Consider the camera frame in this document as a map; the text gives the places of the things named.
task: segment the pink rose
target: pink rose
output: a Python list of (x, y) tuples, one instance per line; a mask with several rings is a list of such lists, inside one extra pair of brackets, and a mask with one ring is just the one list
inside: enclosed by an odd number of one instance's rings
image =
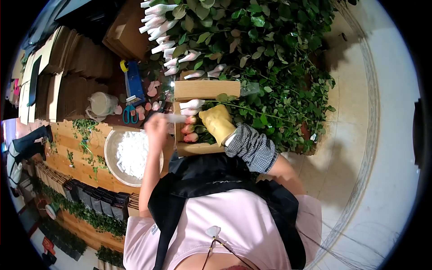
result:
[(183, 141), (185, 141), (186, 143), (193, 143), (196, 142), (197, 140), (198, 140), (198, 134), (196, 133), (190, 133), (183, 137)]
[(186, 124), (195, 124), (197, 122), (197, 118), (195, 116), (189, 116), (186, 118)]
[(184, 127), (181, 129), (181, 132), (183, 134), (189, 134), (189, 133), (192, 133), (194, 130), (195, 130), (194, 125), (187, 124), (187, 125), (184, 125)]

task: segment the red object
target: red object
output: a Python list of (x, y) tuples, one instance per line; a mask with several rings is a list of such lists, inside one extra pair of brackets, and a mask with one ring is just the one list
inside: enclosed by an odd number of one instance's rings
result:
[(46, 236), (44, 237), (44, 240), (42, 240), (42, 245), (44, 246), (44, 252), (50, 251), (53, 255), (55, 255), (54, 251), (54, 244), (51, 242), (50, 239), (48, 239)]

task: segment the box flap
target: box flap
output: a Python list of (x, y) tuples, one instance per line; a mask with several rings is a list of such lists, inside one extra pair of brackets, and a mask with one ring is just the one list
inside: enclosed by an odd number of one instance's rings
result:
[(240, 96), (240, 82), (218, 80), (176, 81), (174, 99), (189, 101), (193, 98), (215, 99), (219, 94)]

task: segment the cardboard box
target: cardboard box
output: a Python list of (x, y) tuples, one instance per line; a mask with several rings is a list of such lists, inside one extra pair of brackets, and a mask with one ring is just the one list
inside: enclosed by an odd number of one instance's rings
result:
[[(240, 82), (218, 80), (176, 81), (174, 86), (174, 113), (180, 114), (180, 103), (191, 99), (215, 99), (219, 94), (240, 96)], [(181, 129), (184, 123), (175, 124), (175, 141), (178, 156), (193, 156), (223, 152), (223, 147), (208, 143), (185, 143)]]

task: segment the white pendant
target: white pendant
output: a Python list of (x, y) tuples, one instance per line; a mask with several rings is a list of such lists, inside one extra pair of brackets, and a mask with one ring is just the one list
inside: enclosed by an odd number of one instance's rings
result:
[(217, 237), (220, 233), (220, 227), (218, 226), (211, 226), (206, 230), (206, 235), (210, 237)]

